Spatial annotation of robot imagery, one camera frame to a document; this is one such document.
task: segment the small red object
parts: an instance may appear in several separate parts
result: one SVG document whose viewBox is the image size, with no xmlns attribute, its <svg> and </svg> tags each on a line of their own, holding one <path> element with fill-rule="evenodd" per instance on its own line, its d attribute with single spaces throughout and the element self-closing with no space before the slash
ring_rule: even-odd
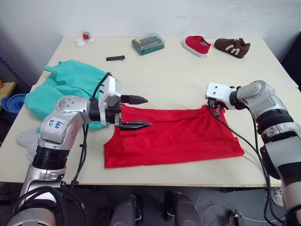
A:
<svg viewBox="0 0 301 226">
<path fill-rule="evenodd" d="M 90 39 L 90 38 L 89 38 L 89 36 L 87 36 L 86 34 L 83 34 L 83 39 L 84 39 L 84 40 L 87 40 L 87 39 Z"/>
<path fill-rule="evenodd" d="M 183 40 L 183 46 L 198 57 L 206 57 L 211 44 L 202 36 L 188 36 Z"/>
</svg>

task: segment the blue bowl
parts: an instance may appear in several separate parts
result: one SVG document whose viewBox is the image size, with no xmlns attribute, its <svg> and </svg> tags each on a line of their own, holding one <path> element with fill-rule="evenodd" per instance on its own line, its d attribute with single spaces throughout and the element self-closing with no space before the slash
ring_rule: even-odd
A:
<svg viewBox="0 0 301 226">
<path fill-rule="evenodd" d="M 11 98 L 5 97 L 1 99 L 1 106 L 12 116 L 16 117 L 24 104 L 25 96 L 26 94 L 20 93 L 12 96 Z"/>
</svg>

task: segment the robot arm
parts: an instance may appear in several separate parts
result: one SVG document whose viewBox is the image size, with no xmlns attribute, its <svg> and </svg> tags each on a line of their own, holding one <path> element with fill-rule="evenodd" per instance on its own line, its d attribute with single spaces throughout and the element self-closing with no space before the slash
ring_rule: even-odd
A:
<svg viewBox="0 0 301 226">
<path fill-rule="evenodd" d="M 301 127 L 293 121 L 275 90 L 264 81 L 236 89 L 210 83 L 206 99 L 209 107 L 250 110 L 264 142 L 260 152 L 265 169 L 282 183 L 286 220 L 300 224 Z"/>
<path fill-rule="evenodd" d="M 42 122 L 37 153 L 27 170 L 20 196 L 43 186 L 60 188 L 66 172 L 67 156 L 82 124 L 100 121 L 103 126 L 112 123 L 121 130 L 136 130 L 151 125 L 144 121 L 122 121 L 121 103 L 141 104 L 147 100 L 121 95 L 120 90 L 120 83 L 107 74 L 101 84 L 99 100 L 66 96 L 57 101 L 54 111 Z M 44 203 L 55 202 L 54 196 L 44 193 L 34 200 L 42 201 L 42 205 L 35 203 L 34 208 L 26 207 L 11 219 L 8 226 L 55 226 L 53 213 L 44 208 Z"/>
</svg>

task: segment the red t-shirt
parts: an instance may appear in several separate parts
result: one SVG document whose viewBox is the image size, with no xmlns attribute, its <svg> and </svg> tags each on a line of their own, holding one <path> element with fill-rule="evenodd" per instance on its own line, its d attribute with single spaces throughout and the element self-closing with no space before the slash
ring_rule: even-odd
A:
<svg viewBox="0 0 301 226">
<path fill-rule="evenodd" d="M 220 119 L 226 122 L 223 113 Z M 115 128 L 104 145 L 105 167 L 156 165 L 242 156 L 238 139 L 204 105 L 196 110 L 153 110 L 122 105 L 122 120 L 152 125 Z"/>
</svg>

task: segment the white table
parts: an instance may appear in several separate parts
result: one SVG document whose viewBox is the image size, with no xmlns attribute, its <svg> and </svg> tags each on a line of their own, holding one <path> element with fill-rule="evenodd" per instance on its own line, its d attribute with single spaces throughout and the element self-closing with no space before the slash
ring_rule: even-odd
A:
<svg viewBox="0 0 301 226">
<path fill-rule="evenodd" d="M 130 41 L 131 38 L 96 38 L 95 42 L 85 47 L 77 47 L 74 38 L 65 37 L 48 65 L 75 59 L 112 72 L 121 81 L 123 94 L 143 96 L 149 102 L 139 107 L 154 109 L 199 108 L 206 103 L 204 93 L 209 82 L 238 86 L 261 79 L 275 88 L 294 120 L 301 122 L 301 95 L 297 85 L 263 40 L 247 40 L 251 42 L 251 48 L 243 59 L 236 59 L 214 47 L 207 58 L 198 58 L 181 46 L 180 39 L 166 39 L 165 49 L 139 56 Z M 106 57 L 118 55 L 125 55 L 125 61 L 105 61 Z M 49 73 L 44 72 L 37 85 L 42 84 L 48 76 Z M 227 111 L 225 117 L 235 131 L 254 143 L 253 123 L 248 111 Z M 17 145 L 15 138 L 19 132 L 39 125 L 40 121 L 24 105 L 0 148 L 0 181 L 24 181 L 30 162 L 26 159 L 25 148 Z M 87 159 L 78 178 L 81 184 L 265 186 L 259 161 L 242 140 L 240 144 L 246 151 L 242 157 L 105 169 L 103 144 L 113 132 L 113 126 L 89 131 Z M 64 178 L 67 183 L 76 172 L 82 139 L 81 131 L 68 157 Z M 280 185 L 273 178 L 271 183 L 272 186 Z"/>
</svg>

